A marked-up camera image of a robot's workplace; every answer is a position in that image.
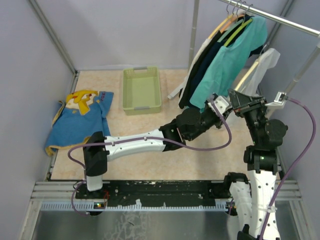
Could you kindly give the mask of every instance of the clothes rack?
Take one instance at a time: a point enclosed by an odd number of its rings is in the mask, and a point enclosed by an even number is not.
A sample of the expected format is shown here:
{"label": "clothes rack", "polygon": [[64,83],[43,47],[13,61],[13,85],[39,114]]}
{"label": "clothes rack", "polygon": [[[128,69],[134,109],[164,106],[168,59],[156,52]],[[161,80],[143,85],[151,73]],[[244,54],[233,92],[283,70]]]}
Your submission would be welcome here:
{"label": "clothes rack", "polygon": [[[195,39],[195,35],[196,35],[196,25],[194,25],[194,23],[197,23],[197,18],[198,18],[198,10],[199,10],[199,0],[194,0],[194,5],[197,6],[197,8],[194,8],[193,11],[193,23],[192,23],[192,31],[191,31],[191,40]],[[275,21],[281,25],[285,25],[285,26],[289,26],[292,27],[294,29],[297,29],[299,31],[302,31],[304,33],[310,34],[312,36],[318,37],[320,38],[320,31],[301,25],[299,23],[290,21],[288,19],[286,19],[285,17],[281,17],[279,15],[275,15],[275,14],[271,14],[269,12],[266,12],[262,9],[256,8],[255,6],[250,6],[250,4],[244,4],[243,2],[240,1],[233,1],[233,0],[219,0],[220,2],[235,6],[236,8],[240,8],[243,9],[245,11],[248,11],[250,13],[262,16],[266,19]],[[189,55],[191,56],[191,54],[194,54],[194,48],[195,48],[195,42],[191,41],[191,45],[190,45],[190,52]],[[320,42],[316,45],[316,47],[314,48],[314,50],[312,51],[312,53],[309,55],[308,59],[304,62],[304,64],[302,65],[302,67],[298,70],[298,72],[295,74],[295,76],[293,77],[293,80],[288,84],[288,86],[286,87],[286,89],[284,90],[285,93],[289,94],[293,88],[295,87],[295,85],[300,81],[300,79],[302,78],[302,76],[304,75],[304,73],[309,69],[309,67],[313,64],[313,62],[317,59],[317,57],[320,54]],[[273,114],[273,111],[268,112],[267,117],[270,117]]]}

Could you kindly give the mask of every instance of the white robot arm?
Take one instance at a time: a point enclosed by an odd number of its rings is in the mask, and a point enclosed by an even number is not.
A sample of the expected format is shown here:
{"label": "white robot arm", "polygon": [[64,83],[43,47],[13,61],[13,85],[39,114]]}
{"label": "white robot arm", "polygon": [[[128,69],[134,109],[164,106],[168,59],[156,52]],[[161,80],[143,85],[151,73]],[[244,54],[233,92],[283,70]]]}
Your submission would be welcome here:
{"label": "white robot arm", "polygon": [[245,118],[253,140],[253,145],[246,148],[243,156],[251,187],[242,173],[230,172],[225,178],[228,182],[226,188],[234,198],[239,217],[240,230],[237,239],[258,239],[269,212],[263,238],[280,240],[276,209],[274,206],[269,207],[269,203],[275,191],[278,171],[276,148],[283,143],[288,127],[280,120],[266,118],[268,106],[264,97],[247,96],[231,89],[229,97],[232,107],[225,97],[213,96],[208,100],[203,113],[195,108],[187,108],[172,122],[150,132],[119,137],[105,137],[102,132],[94,133],[88,143],[100,143],[99,146],[83,148],[87,189],[97,191],[103,187],[102,175],[107,171],[108,162],[131,154],[179,149],[186,144],[186,140],[194,140],[212,126],[220,128],[222,120],[218,115],[227,118],[233,110],[238,117]]}

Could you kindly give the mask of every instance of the metal frame pole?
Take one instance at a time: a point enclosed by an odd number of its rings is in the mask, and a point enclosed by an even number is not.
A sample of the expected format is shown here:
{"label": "metal frame pole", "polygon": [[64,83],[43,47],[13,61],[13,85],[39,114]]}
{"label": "metal frame pole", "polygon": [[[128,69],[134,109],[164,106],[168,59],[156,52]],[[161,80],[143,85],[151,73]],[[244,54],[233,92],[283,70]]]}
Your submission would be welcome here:
{"label": "metal frame pole", "polygon": [[289,94],[292,89],[295,87],[295,85],[300,81],[302,76],[305,74],[305,72],[310,68],[312,63],[317,59],[317,57],[320,54],[320,42],[318,45],[314,48],[308,59],[305,61],[305,63],[302,65],[302,67],[299,69],[299,71],[295,74],[292,82],[289,83],[289,85],[284,90],[285,93]]}
{"label": "metal frame pole", "polygon": [[[287,17],[287,15],[289,14],[290,10],[292,9],[295,1],[296,0],[287,0],[286,1],[283,10],[280,13],[281,17],[284,17],[284,18]],[[279,22],[276,22],[273,29],[271,30],[267,40],[266,40],[267,43],[271,43],[273,41],[273,39],[277,35],[280,27],[281,27],[281,24]]]}
{"label": "metal frame pole", "polygon": [[246,10],[246,11],[248,11],[250,13],[262,16],[262,17],[264,17],[266,19],[270,19],[272,21],[276,21],[276,22],[278,22],[280,24],[292,27],[294,29],[298,29],[298,30],[300,30],[302,32],[305,32],[307,34],[310,34],[310,35],[313,35],[313,36],[316,36],[316,37],[320,36],[320,31],[318,31],[318,30],[315,30],[315,29],[312,29],[310,27],[307,27],[307,26],[298,24],[296,22],[290,21],[290,20],[288,20],[288,19],[286,19],[284,17],[281,17],[279,15],[271,14],[269,12],[266,12],[266,11],[263,11],[263,10],[261,10],[259,8],[256,8],[254,6],[248,6],[246,4],[243,4],[241,2],[236,2],[236,1],[233,1],[233,0],[219,0],[219,1],[227,3],[227,4],[230,4],[232,6],[240,8],[240,9]]}
{"label": "metal frame pole", "polygon": [[191,63],[192,63],[192,61],[194,59],[194,54],[195,54],[195,43],[196,43],[197,22],[198,22],[198,13],[199,13],[199,2],[200,2],[200,0],[194,0],[188,69],[190,69],[190,66],[191,66]]}
{"label": "metal frame pole", "polygon": [[49,38],[51,39],[53,45],[56,47],[58,53],[60,54],[60,56],[62,57],[63,61],[65,62],[65,64],[69,67],[70,71],[76,75],[77,70],[66,50],[66,48],[63,46],[63,44],[60,42],[56,32],[54,31],[54,29],[52,28],[52,26],[50,25],[49,21],[47,20],[44,12],[42,11],[42,9],[40,8],[39,4],[37,3],[36,0],[27,0],[31,6],[31,8],[33,9],[35,15],[38,17],[40,23],[42,24],[42,26],[44,27],[46,33],[48,34]]}

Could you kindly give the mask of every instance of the beige floor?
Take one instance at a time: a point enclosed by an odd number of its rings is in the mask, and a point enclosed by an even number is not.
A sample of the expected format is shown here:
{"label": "beige floor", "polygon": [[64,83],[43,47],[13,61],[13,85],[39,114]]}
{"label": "beige floor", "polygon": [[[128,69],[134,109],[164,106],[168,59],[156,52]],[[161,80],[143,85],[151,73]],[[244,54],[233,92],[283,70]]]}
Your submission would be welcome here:
{"label": "beige floor", "polygon": [[[127,116],[122,109],[122,71],[82,71],[76,91],[83,89],[114,92],[113,102],[107,121],[112,136],[140,134],[169,123],[182,112],[177,107],[178,98],[169,100],[167,95],[184,79],[187,71],[160,70],[162,109],[160,113]],[[201,152],[179,149],[169,152],[148,152],[130,155],[108,163],[106,180],[222,180],[228,172],[246,173],[243,162],[246,146],[252,144],[246,123],[236,118],[230,126],[232,143],[221,150]],[[225,128],[211,128],[199,138],[187,144],[209,148],[228,141]],[[81,149],[72,153],[83,162]],[[83,170],[67,157],[67,150],[57,154],[51,179],[82,179]]]}

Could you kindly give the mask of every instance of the purple cable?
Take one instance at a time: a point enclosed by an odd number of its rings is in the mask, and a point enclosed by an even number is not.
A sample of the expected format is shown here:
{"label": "purple cable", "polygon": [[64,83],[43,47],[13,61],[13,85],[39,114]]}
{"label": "purple cable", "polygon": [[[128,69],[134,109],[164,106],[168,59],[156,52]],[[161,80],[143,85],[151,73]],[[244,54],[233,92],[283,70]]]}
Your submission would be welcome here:
{"label": "purple cable", "polygon": [[232,204],[233,203],[234,203],[234,199],[232,198],[231,202],[230,202],[229,212],[228,212],[229,215],[231,215],[231,209],[232,209]]}
{"label": "purple cable", "polygon": [[[276,200],[276,197],[282,187],[282,185],[285,183],[285,180],[288,178],[289,174],[292,172],[292,170],[297,166],[297,164],[299,163],[299,161],[302,159],[302,157],[306,154],[306,152],[308,151],[308,149],[310,148],[311,144],[313,143],[314,139],[315,139],[315,136],[316,136],[316,130],[317,130],[317,124],[316,124],[316,120],[315,120],[315,117],[313,116],[313,114],[311,113],[311,111],[309,110],[309,108],[307,108],[305,105],[303,105],[301,102],[299,102],[298,100],[295,100],[293,98],[289,98],[288,99],[290,102],[294,103],[294,104],[297,104],[301,107],[304,108],[304,110],[308,113],[308,115],[310,116],[311,118],[311,121],[312,121],[312,135],[311,135],[311,138],[308,142],[308,144],[306,145],[306,147],[304,148],[304,150],[302,151],[302,153],[297,157],[297,159],[292,163],[292,165],[289,167],[288,171],[285,173],[285,175],[283,176],[281,182],[279,183],[279,186],[277,187],[277,189],[275,190],[272,198],[271,198],[271,201],[270,201],[270,204],[269,206],[271,207],[275,200]],[[260,237],[259,237],[259,240],[263,240],[263,237],[264,237],[264,233],[265,233],[265,230],[266,230],[266,227],[267,227],[267,224],[268,224],[268,220],[269,220],[269,216],[270,216],[270,213],[267,212],[266,215],[265,215],[265,219],[264,219],[264,222],[263,222],[263,225],[262,225],[262,229],[261,229],[261,234],[260,234]]]}
{"label": "purple cable", "polygon": [[[129,142],[134,142],[134,141],[140,141],[140,140],[145,140],[146,139],[153,139],[153,140],[161,140],[161,141],[166,141],[168,143],[172,143],[172,144],[175,144],[175,145],[178,145],[178,146],[181,146],[181,147],[184,147],[186,149],[190,149],[190,150],[194,150],[194,151],[204,151],[204,152],[208,152],[208,151],[215,151],[215,150],[219,150],[219,149],[223,149],[225,147],[227,147],[231,141],[232,141],[232,135],[231,135],[231,130],[228,126],[228,124],[226,123],[226,120],[224,119],[224,117],[221,115],[221,113],[218,111],[217,107],[213,104],[212,105],[215,112],[217,113],[218,117],[221,119],[222,123],[225,125],[225,128],[228,132],[228,135],[229,135],[229,140],[227,143],[225,143],[224,145],[222,146],[216,146],[216,147],[211,147],[211,148],[198,148],[198,147],[193,147],[193,146],[187,146],[183,143],[180,143],[180,142],[177,142],[177,141],[174,141],[174,140],[171,140],[171,139],[168,139],[168,138],[163,138],[163,137],[157,137],[157,136],[142,136],[142,137],[135,137],[135,138],[131,138],[131,139],[125,139],[125,140],[119,140],[119,141],[115,141],[113,144],[123,144],[123,143],[129,143]],[[68,151],[68,157],[69,159],[71,159],[72,161],[74,161],[75,163],[77,164],[80,164],[83,169],[86,169],[86,166],[74,159],[72,156],[71,156],[71,152],[76,150],[76,149],[79,149],[79,148],[83,148],[83,147],[93,147],[93,146],[107,146],[107,145],[111,145],[112,143],[111,142],[96,142],[96,143],[86,143],[86,144],[81,144],[81,145],[78,145],[78,146],[74,146],[72,148],[70,148],[70,150]]]}
{"label": "purple cable", "polygon": [[89,214],[86,214],[86,213],[82,213],[82,212],[79,212],[76,207],[75,207],[75,204],[74,204],[74,198],[75,198],[75,195],[76,195],[76,192],[77,190],[80,188],[80,186],[82,184],[84,184],[86,182],[86,180],[83,180],[81,181],[77,186],[76,188],[74,189],[74,191],[72,192],[72,195],[71,195],[71,206],[72,206],[72,209],[79,215],[81,216],[90,216]]}

